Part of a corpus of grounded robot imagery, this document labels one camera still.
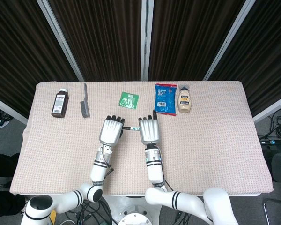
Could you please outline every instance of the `white robotic arm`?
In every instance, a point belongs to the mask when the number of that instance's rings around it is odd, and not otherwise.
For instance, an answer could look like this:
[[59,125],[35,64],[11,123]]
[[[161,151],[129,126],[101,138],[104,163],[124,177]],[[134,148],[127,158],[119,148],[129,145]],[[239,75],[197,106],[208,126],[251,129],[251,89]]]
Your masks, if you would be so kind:
[[148,177],[154,187],[146,191],[146,201],[152,205],[164,205],[195,215],[210,225],[238,225],[232,211],[229,196],[221,188],[204,192],[204,203],[196,196],[180,192],[167,192],[164,186],[163,163],[159,143],[159,126],[155,110],[152,116],[139,118],[140,139],[145,150]]
[[112,147],[118,143],[123,132],[122,127],[125,120],[107,116],[100,133],[102,146],[98,149],[90,177],[92,185],[83,183],[75,191],[62,195],[39,195],[29,200],[21,225],[49,225],[49,215],[52,210],[64,213],[82,205],[83,200],[97,202],[102,196],[102,188],[105,177],[108,175],[106,169],[113,171],[109,165]]

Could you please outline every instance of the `blue snack bag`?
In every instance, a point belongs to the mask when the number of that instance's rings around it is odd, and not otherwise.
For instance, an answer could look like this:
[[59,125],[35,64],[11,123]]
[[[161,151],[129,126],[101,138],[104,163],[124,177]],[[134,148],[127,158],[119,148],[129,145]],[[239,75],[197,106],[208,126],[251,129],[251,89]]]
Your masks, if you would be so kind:
[[156,98],[155,111],[158,113],[176,116],[175,93],[177,85],[175,84],[155,84]]

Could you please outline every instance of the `table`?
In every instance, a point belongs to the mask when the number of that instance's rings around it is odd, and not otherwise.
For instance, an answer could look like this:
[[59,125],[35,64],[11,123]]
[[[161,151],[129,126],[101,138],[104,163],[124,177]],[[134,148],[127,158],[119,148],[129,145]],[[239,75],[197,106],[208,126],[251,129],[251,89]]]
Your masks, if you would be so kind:
[[[80,109],[82,82],[44,82],[37,85],[10,192],[60,194],[91,182],[104,119],[115,114],[125,118],[125,126],[137,127],[139,117],[152,113],[155,83],[190,86],[189,113],[176,107],[176,117],[158,114],[164,175],[175,190],[193,195],[210,187],[230,195],[273,190],[240,82],[86,82],[86,119]],[[51,110],[60,88],[68,89],[69,102],[65,118],[54,118]],[[139,95],[135,110],[118,106],[123,91]],[[143,195],[152,186],[144,149],[138,131],[124,131],[111,156],[114,172],[105,180],[104,194]]]

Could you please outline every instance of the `black curtain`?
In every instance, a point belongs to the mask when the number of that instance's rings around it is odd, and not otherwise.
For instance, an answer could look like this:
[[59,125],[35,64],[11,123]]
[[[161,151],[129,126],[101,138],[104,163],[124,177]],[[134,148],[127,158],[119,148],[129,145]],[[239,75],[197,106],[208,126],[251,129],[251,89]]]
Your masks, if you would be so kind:
[[243,83],[255,116],[281,98],[281,0],[257,0],[209,80]]
[[50,0],[86,81],[139,81],[141,0]]
[[155,0],[150,81],[202,80],[244,0]]
[[77,81],[39,5],[0,0],[0,100],[28,117],[35,86]]

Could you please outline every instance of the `green packet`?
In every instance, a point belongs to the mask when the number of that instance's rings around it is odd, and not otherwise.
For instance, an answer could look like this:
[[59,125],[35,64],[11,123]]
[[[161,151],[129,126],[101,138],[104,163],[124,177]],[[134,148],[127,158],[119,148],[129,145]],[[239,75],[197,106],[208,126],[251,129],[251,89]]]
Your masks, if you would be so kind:
[[138,100],[139,100],[138,95],[122,92],[118,105],[129,109],[136,109]]

